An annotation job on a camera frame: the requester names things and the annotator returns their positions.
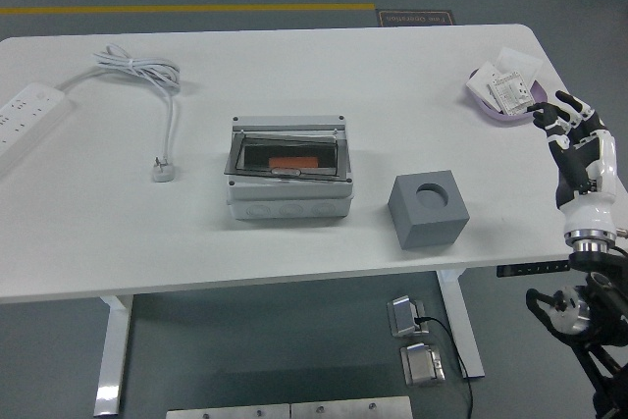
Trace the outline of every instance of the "metal panel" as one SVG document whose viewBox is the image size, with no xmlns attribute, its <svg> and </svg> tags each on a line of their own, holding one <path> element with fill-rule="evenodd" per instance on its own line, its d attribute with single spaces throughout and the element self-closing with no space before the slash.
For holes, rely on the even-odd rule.
<svg viewBox="0 0 628 419">
<path fill-rule="evenodd" d="M 427 323 L 416 324 L 416 319 L 425 316 L 422 301 L 411 300 L 407 295 L 388 303 L 391 332 L 396 338 L 429 334 Z"/>
<path fill-rule="evenodd" d="M 434 345 L 417 343 L 402 348 L 401 363 L 405 383 L 409 387 L 437 385 L 445 381 L 441 354 Z"/>
<path fill-rule="evenodd" d="M 289 404 L 168 411 L 166 419 L 290 419 Z"/>
<path fill-rule="evenodd" d="M 412 419 L 412 408 L 408 396 L 302 402 L 291 419 Z"/>
</svg>

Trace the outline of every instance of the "gray block with hole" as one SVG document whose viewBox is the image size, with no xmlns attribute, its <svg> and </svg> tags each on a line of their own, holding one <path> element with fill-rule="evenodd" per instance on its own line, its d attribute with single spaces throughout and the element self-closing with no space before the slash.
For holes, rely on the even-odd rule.
<svg viewBox="0 0 628 419">
<path fill-rule="evenodd" d="M 397 176 L 389 209 L 402 249 L 451 244 L 469 221 L 451 171 Z"/>
</svg>

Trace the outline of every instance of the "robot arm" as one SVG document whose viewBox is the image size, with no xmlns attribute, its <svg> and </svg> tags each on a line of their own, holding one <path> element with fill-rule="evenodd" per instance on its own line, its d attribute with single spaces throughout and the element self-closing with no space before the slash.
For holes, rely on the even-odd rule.
<svg viewBox="0 0 628 419">
<path fill-rule="evenodd" d="M 615 247 L 625 231 L 610 215 L 617 187 L 615 141 L 589 105 L 561 91 L 556 98 L 562 103 L 531 108 L 559 170 L 556 206 L 565 215 L 565 242 L 573 250 L 569 266 L 589 275 L 585 286 L 565 287 L 553 296 L 529 289 L 526 304 L 573 350 L 596 390 L 596 417 L 628 418 L 628 365 L 621 367 L 602 347 L 628 345 L 628 254 Z M 624 256 L 609 254 L 613 248 Z"/>
</svg>

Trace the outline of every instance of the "purple tray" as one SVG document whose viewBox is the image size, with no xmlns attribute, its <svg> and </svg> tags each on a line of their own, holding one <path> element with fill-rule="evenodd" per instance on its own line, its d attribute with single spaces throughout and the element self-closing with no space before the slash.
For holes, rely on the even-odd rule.
<svg viewBox="0 0 628 419">
<path fill-rule="evenodd" d="M 473 76 L 475 76 L 475 73 L 477 72 L 478 70 L 476 69 L 473 73 L 471 73 L 471 76 L 469 76 L 469 78 L 471 79 Z M 491 118 L 495 118 L 496 120 L 500 120 L 501 122 L 516 122 L 518 120 L 525 120 L 532 116 L 531 112 L 525 112 L 521 115 L 506 115 L 502 112 L 496 112 L 491 105 L 478 97 L 475 93 L 473 93 L 471 89 L 467 90 L 469 90 L 469 92 L 473 96 L 473 99 L 480 107 L 480 110 L 489 115 Z M 532 87 L 530 88 L 530 93 L 532 94 L 532 98 L 534 98 L 535 103 L 548 101 L 548 94 L 536 81 L 534 81 L 534 83 L 532 84 Z"/>
</svg>

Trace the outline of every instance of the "black cable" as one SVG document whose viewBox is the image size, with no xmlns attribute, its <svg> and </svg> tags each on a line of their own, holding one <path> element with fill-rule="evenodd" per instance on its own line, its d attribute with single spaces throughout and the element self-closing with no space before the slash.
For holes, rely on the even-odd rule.
<svg viewBox="0 0 628 419">
<path fill-rule="evenodd" d="M 451 334 L 451 331 L 440 320 L 433 318 L 431 316 L 423 316 L 420 318 L 416 318 L 415 321 L 416 321 L 416 324 L 421 324 L 424 321 L 436 321 L 449 336 L 449 340 L 451 341 L 451 346 L 453 347 L 453 351 L 455 355 L 458 357 L 458 360 L 460 360 L 460 365 L 462 365 L 462 369 L 464 370 L 464 376 L 467 379 L 467 387 L 469 388 L 469 409 L 467 410 L 467 419 L 471 419 L 471 415 L 473 414 L 473 389 L 471 388 L 471 379 L 469 378 L 469 372 L 467 371 L 467 367 L 464 364 L 464 360 L 462 360 L 462 357 L 460 356 L 460 352 L 458 351 L 458 346 L 455 344 L 455 340 L 453 339 L 453 335 Z"/>
<path fill-rule="evenodd" d="M 628 252 L 626 252 L 624 249 L 622 249 L 621 247 L 617 247 L 616 245 L 613 246 L 611 248 L 611 250 L 616 250 L 617 252 L 619 252 L 620 254 L 622 254 L 624 257 L 628 258 Z"/>
</svg>

